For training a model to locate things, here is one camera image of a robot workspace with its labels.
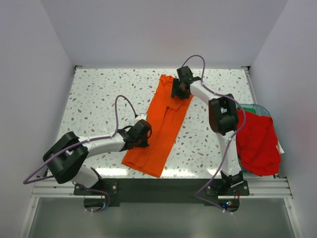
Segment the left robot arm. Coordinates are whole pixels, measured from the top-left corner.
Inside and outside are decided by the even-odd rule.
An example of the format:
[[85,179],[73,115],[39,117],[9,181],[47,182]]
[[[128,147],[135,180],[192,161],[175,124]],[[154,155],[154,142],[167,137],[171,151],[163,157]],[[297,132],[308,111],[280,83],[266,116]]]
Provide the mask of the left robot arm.
[[68,132],[43,156],[43,161],[59,184],[68,181],[82,185],[91,194],[103,188],[98,172],[84,166],[87,158],[108,152],[121,152],[135,147],[147,147],[152,134],[151,125],[144,119],[119,129],[114,136],[79,137]]

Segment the orange t shirt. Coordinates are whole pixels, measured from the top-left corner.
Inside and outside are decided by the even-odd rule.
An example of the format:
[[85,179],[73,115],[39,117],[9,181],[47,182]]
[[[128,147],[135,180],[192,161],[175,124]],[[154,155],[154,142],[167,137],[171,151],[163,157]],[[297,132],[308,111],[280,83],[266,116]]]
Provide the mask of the orange t shirt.
[[161,176],[193,98],[173,98],[173,80],[172,76],[160,76],[148,108],[148,122],[153,131],[148,147],[128,150],[122,160],[123,165],[157,178]]

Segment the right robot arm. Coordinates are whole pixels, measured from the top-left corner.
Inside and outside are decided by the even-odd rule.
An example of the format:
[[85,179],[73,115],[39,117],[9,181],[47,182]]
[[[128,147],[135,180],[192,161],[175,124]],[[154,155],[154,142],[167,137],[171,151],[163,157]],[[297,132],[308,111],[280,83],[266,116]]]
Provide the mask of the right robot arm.
[[199,98],[208,106],[209,124],[217,134],[222,160],[220,174],[221,190],[227,195],[233,194],[244,179],[239,164],[236,133],[239,117],[236,100],[232,94],[219,94],[211,91],[198,76],[193,76],[188,66],[177,69],[178,78],[173,79],[171,96],[188,99],[190,96]]

